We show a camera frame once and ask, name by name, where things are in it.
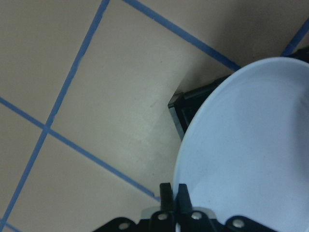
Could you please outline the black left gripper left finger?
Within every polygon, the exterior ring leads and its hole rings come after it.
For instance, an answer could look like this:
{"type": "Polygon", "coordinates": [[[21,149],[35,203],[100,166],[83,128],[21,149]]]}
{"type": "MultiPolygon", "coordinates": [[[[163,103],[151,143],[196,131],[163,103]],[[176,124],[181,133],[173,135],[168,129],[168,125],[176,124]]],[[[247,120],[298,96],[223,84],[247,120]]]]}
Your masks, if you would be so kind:
{"type": "Polygon", "coordinates": [[[170,183],[160,184],[160,214],[174,211],[173,191],[170,183]]]}

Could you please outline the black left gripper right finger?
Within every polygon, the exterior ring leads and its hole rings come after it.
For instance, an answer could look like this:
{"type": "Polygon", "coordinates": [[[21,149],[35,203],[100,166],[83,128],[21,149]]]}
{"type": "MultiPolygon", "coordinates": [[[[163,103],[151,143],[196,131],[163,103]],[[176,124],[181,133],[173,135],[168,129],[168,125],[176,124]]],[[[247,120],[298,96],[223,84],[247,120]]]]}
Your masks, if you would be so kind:
{"type": "Polygon", "coordinates": [[[189,214],[193,211],[190,195],[186,184],[179,184],[178,186],[177,208],[179,215],[189,214]]]}

